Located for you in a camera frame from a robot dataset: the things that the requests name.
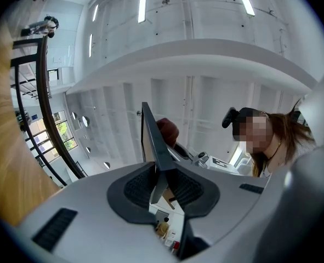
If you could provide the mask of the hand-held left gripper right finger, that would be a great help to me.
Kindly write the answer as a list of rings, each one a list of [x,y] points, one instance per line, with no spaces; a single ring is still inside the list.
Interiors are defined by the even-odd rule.
[[[184,211],[178,259],[255,259],[273,180],[174,163],[164,177]]]

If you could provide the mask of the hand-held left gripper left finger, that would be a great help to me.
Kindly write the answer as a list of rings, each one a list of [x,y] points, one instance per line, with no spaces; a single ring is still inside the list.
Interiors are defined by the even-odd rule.
[[[124,195],[125,184],[153,167],[140,163],[89,176],[66,186],[18,225],[47,262],[178,262],[154,233],[155,217]],[[70,218],[51,251],[39,246],[59,213]]]

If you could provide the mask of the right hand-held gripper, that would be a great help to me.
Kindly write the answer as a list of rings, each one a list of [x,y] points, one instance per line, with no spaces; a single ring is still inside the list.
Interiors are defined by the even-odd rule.
[[[251,166],[249,164],[240,164],[237,168],[232,164],[224,162],[218,158],[210,156],[206,152],[201,152],[193,156],[184,146],[176,142],[174,151],[184,159],[189,159],[192,164],[204,169],[227,172],[234,175],[251,175]]]

